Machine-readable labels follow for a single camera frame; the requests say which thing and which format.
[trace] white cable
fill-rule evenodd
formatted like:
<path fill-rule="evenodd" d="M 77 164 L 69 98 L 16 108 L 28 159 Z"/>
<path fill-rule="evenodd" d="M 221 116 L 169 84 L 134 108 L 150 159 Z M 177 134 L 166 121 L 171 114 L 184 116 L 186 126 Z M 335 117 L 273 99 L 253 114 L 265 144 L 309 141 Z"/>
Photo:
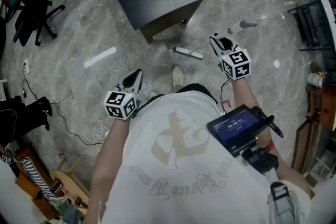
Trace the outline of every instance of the white cable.
<path fill-rule="evenodd" d="M 101 126 L 101 127 L 98 127 L 96 129 L 96 132 L 94 133 L 94 139 L 96 140 L 96 143 L 99 142 L 99 140 L 102 138 L 102 137 L 106 137 L 107 134 L 109 133 L 110 129 L 108 129 L 107 127 L 104 126 L 104 123 L 102 120 L 98 120 L 98 124 Z"/>
<path fill-rule="evenodd" d="M 17 113 L 16 113 L 16 111 L 15 110 L 13 110 L 13 109 L 4 109 L 4 110 L 1 110 L 0 112 L 3 112 L 3 111 L 13 111 L 14 113 L 15 113 L 15 115 L 16 115 L 16 117 L 15 117 L 15 122 L 14 122 L 14 132 L 13 132 L 13 136 L 12 136 L 12 139 L 11 139 L 11 141 L 10 141 L 10 143 L 13 141 L 13 139 L 14 139 L 14 135 L 15 135 L 15 126 L 16 126 L 16 120 L 17 120 Z"/>
<path fill-rule="evenodd" d="M 58 103 L 58 101 L 56 100 L 56 98 L 54 97 L 54 95 L 49 92 L 40 82 L 38 82 L 36 79 L 30 77 L 27 73 L 26 76 L 28 78 L 30 78 L 31 80 L 35 81 L 37 84 L 40 84 L 42 86 L 43 89 L 45 89 L 51 96 L 52 98 L 55 100 L 55 102 L 59 105 L 60 108 L 62 108 L 64 110 L 64 112 L 66 113 L 66 115 L 69 117 L 69 119 L 71 119 L 73 121 L 73 123 L 75 124 L 75 126 L 84 134 L 84 136 L 87 138 L 87 140 L 89 140 L 92 144 L 95 144 L 95 142 L 93 142 L 87 135 L 86 133 L 77 125 L 77 123 L 73 120 L 72 117 L 69 116 L 69 114 L 67 113 L 67 111 Z"/>

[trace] office chair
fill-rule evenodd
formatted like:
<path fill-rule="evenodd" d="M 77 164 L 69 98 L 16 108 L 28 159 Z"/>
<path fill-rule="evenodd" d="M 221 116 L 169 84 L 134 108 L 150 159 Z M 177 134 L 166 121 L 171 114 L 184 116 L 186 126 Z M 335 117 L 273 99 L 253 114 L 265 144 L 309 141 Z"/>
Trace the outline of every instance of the office chair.
<path fill-rule="evenodd" d="M 58 12 L 60 9 L 64 10 L 65 6 L 60 5 L 51 12 L 47 13 L 48 6 L 52 5 L 49 0 L 19 0 L 24 6 L 18 6 L 17 10 L 21 10 L 19 17 L 15 22 L 16 33 L 13 41 L 16 42 L 18 39 L 22 46 L 25 46 L 28 42 L 34 30 L 37 30 L 35 45 L 40 46 L 39 36 L 42 27 L 46 28 L 53 38 L 57 35 L 53 33 L 47 24 L 47 19 L 53 14 Z"/>

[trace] gray tile floor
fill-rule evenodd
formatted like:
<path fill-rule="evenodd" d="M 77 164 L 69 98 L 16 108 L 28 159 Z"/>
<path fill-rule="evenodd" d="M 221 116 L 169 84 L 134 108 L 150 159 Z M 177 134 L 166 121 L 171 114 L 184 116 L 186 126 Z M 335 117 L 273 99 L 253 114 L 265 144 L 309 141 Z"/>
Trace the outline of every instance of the gray tile floor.
<path fill-rule="evenodd" d="M 50 22 L 58 37 L 52 39 L 43 31 L 40 47 L 33 46 L 36 33 L 25 47 L 19 42 L 14 44 L 16 17 L 7 24 L 1 71 L 2 78 L 8 79 L 9 97 L 22 96 L 23 63 L 25 58 L 31 58 L 29 75 L 50 91 L 94 140 L 93 134 L 100 127 L 98 119 L 107 127 L 113 122 L 102 105 L 106 91 L 122 74 L 135 68 L 144 71 L 145 98 L 151 90 L 171 92 L 171 70 L 179 65 L 185 72 L 185 84 L 201 83 L 219 100 L 226 76 L 215 65 L 208 37 L 242 19 L 254 19 L 259 26 L 234 37 L 253 60 L 248 80 L 264 112 L 276 117 L 285 138 L 281 140 L 274 135 L 275 144 L 284 160 L 291 162 L 296 129 L 303 122 L 307 109 L 304 88 L 311 64 L 310 54 L 298 50 L 302 45 L 299 31 L 294 18 L 286 13 L 295 6 L 293 0 L 205 0 L 186 27 L 173 26 L 156 35 L 152 44 L 147 44 L 141 33 L 132 29 L 117 0 L 53 0 L 53 3 L 54 7 L 66 5 L 65 11 Z M 203 61 L 168 51 L 175 46 L 196 48 L 202 44 Z M 112 47 L 116 48 L 115 53 L 90 62 Z M 38 97 L 46 96 L 54 101 L 40 84 L 30 79 L 29 83 Z M 25 103 L 29 104 L 34 98 L 26 86 L 25 89 L 28 91 Z M 223 100 L 226 99 L 234 105 L 230 85 L 223 92 Z M 75 124 L 67 117 L 66 120 L 68 129 L 89 143 Z M 83 155 L 76 174 L 89 186 L 98 150 L 68 134 L 56 109 L 49 123 L 49 132 L 40 127 L 27 137 L 49 169 L 55 169 L 60 163 L 59 153 L 64 153 L 70 164 L 76 154 Z"/>

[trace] striped cloth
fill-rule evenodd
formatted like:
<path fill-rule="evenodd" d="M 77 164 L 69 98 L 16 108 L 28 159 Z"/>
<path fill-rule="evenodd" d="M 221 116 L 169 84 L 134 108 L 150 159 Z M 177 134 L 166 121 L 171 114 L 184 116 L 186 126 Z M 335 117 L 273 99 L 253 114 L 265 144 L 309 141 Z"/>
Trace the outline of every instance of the striped cloth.
<path fill-rule="evenodd" d="M 31 178 L 31 180 L 37 186 L 39 186 L 44 197 L 46 197 L 47 199 L 54 198 L 55 195 L 51 192 L 50 188 L 48 187 L 46 182 L 43 180 L 43 178 L 40 177 L 40 174 L 38 173 L 33 162 L 29 158 L 24 157 L 20 160 L 20 163 L 22 164 L 26 172 L 29 174 L 29 177 Z"/>

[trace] white box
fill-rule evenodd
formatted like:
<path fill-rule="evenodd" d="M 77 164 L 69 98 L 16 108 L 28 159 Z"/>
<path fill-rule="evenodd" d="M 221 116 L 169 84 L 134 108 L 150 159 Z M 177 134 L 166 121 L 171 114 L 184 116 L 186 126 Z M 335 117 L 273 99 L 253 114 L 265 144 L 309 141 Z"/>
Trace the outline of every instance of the white box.
<path fill-rule="evenodd" d="M 221 56 L 223 70 L 232 79 L 241 79 L 251 74 L 251 59 L 246 49 Z"/>
<path fill-rule="evenodd" d="M 133 93 L 108 91 L 104 107 L 108 116 L 126 120 L 136 110 L 137 102 Z"/>

